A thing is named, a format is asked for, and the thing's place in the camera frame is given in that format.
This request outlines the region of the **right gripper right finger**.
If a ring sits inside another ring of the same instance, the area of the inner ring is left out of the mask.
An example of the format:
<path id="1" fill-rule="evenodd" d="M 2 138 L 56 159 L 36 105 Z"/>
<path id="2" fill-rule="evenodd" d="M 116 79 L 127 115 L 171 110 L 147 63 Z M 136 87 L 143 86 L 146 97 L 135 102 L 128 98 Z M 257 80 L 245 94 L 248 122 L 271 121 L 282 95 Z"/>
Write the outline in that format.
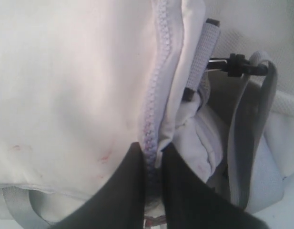
<path id="1" fill-rule="evenodd" d="M 173 144 L 162 155 L 162 195 L 170 229 L 266 229 L 268 225 L 216 194 Z"/>

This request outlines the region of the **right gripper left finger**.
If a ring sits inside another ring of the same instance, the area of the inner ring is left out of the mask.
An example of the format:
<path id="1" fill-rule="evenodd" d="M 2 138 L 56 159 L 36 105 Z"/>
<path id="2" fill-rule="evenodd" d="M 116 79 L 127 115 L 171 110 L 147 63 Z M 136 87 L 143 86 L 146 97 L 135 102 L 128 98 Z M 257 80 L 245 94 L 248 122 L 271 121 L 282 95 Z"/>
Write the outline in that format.
<path id="1" fill-rule="evenodd" d="M 132 143 L 107 183 L 54 229 L 141 229 L 145 206 L 145 166 L 139 143 Z"/>

